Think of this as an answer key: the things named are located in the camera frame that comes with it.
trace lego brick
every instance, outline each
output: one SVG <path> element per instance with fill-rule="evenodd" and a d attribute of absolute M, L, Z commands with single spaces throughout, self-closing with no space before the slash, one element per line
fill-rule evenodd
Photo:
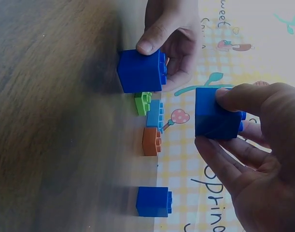
<path fill-rule="evenodd" d="M 167 83 L 166 56 L 160 50 L 145 56 L 136 50 L 120 53 L 117 73 L 125 93 L 156 92 Z"/>
<path fill-rule="evenodd" d="M 139 187 L 136 208 L 140 217 L 167 218 L 172 213 L 168 187 Z"/>
<path fill-rule="evenodd" d="M 140 116 L 145 116 L 148 111 L 151 110 L 150 103 L 152 101 L 151 92 L 136 93 L 134 95 L 136 102 L 138 114 Z"/>
<path fill-rule="evenodd" d="M 152 100 L 151 110 L 147 113 L 146 127 L 157 127 L 163 133 L 164 108 L 160 100 Z"/>
<path fill-rule="evenodd" d="M 142 146 L 145 156 L 157 156 L 161 152 L 161 137 L 156 127 L 144 128 Z"/>
<path fill-rule="evenodd" d="M 233 139 L 243 130 L 245 112 L 223 109 L 215 99 L 217 88 L 196 88 L 195 134 L 210 139 Z"/>

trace orange lego brick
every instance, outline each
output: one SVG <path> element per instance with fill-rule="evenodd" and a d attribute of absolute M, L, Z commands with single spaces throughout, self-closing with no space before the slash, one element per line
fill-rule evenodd
<path fill-rule="evenodd" d="M 144 128 L 142 145 L 145 156 L 157 156 L 161 152 L 160 132 L 156 127 Z"/>

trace hand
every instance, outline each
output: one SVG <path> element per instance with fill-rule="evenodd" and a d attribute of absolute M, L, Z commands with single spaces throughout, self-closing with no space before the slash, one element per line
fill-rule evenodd
<path fill-rule="evenodd" d="M 197 0 L 149 0 L 145 33 L 137 50 L 150 55 L 161 48 L 169 58 L 167 84 L 171 91 L 191 80 L 201 49 L 201 24 Z"/>
<path fill-rule="evenodd" d="M 226 110 L 260 117 L 261 126 L 245 122 L 240 135 L 271 149 L 240 138 L 196 138 L 202 158 L 231 194 L 242 226 L 247 232 L 295 232 L 295 88 L 243 84 L 217 90 L 216 99 Z"/>

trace blue lego brick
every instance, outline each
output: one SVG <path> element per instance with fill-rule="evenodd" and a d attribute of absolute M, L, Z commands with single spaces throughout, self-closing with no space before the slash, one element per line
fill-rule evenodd
<path fill-rule="evenodd" d="M 196 88 L 195 134 L 210 139 L 233 139 L 243 130 L 245 112 L 223 109 L 215 99 L 217 88 Z"/>
<path fill-rule="evenodd" d="M 151 110 L 147 113 L 146 127 L 157 127 L 163 133 L 164 108 L 160 100 L 152 100 Z"/>
<path fill-rule="evenodd" d="M 161 91 L 167 83 L 166 55 L 160 50 L 150 56 L 122 51 L 117 73 L 125 93 Z"/>
<path fill-rule="evenodd" d="M 140 217 L 167 218 L 172 213 L 168 187 L 139 187 L 136 208 Z"/>

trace wooden table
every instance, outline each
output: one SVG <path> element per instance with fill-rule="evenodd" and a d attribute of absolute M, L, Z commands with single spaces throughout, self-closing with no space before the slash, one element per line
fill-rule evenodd
<path fill-rule="evenodd" d="M 152 231 L 145 118 L 116 74 L 146 1 L 0 0 L 0 232 Z"/>

